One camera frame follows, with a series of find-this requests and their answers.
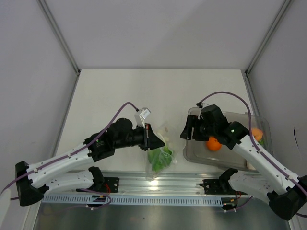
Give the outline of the green lettuce leaf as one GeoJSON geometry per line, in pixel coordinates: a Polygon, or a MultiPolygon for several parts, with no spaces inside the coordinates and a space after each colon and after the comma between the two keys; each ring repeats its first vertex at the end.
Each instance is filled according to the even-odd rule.
{"type": "Polygon", "coordinates": [[[166,146],[150,150],[147,153],[151,170],[158,173],[167,168],[173,161],[173,152],[166,146]]]}

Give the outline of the clear zip top bag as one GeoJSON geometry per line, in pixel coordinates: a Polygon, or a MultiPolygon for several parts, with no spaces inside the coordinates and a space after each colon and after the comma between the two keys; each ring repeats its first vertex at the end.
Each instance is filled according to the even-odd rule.
{"type": "Polygon", "coordinates": [[[177,155],[183,152],[185,141],[179,131],[168,121],[161,124],[155,134],[164,142],[163,147],[147,151],[146,179],[154,180],[166,169],[177,163],[177,155]]]}

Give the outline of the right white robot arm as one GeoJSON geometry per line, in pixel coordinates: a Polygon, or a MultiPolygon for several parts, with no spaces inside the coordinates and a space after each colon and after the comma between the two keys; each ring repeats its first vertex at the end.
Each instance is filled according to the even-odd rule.
{"type": "Polygon", "coordinates": [[[291,220],[306,204],[306,176],[299,176],[278,162],[256,141],[250,125],[227,120],[217,105],[209,105],[196,115],[188,115],[180,138],[201,142],[215,138],[251,163],[267,180],[262,182],[230,168],[219,177],[222,192],[228,194],[235,190],[251,195],[267,203],[283,220],[291,220]]]}

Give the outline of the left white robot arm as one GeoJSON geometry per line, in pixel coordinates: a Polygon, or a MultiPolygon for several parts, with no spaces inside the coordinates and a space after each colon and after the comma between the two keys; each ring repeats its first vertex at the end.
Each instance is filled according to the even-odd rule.
{"type": "Polygon", "coordinates": [[[117,149],[134,146],[148,151],[164,147],[165,143],[149,123],[133,128],[130,120],[120,118],[67,153],[34,164],[17,163],[15,177],[20,206],[35,204],[54,192],[99,192],[105,178],[93,164],[113,156],[117,149]]]}

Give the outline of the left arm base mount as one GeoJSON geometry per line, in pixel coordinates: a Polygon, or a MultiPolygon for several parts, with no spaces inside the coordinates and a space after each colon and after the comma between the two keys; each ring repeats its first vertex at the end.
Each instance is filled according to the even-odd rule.
{"type": "Polygon", "coordinates": [[[105,177],[105,182],[96,190],[102,193],[117,193],[119,188],[119,178],[118,177],[105,177]]]}

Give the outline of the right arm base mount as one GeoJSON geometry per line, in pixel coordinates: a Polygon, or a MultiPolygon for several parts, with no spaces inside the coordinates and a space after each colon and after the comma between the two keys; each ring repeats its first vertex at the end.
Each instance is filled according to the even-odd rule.
{"type": "Polygon", "coordinates": [[[200,184],[206,195],[247,195],[242,191],[235,191],[229,182],[219,179],[204,179],[200,184]]]}

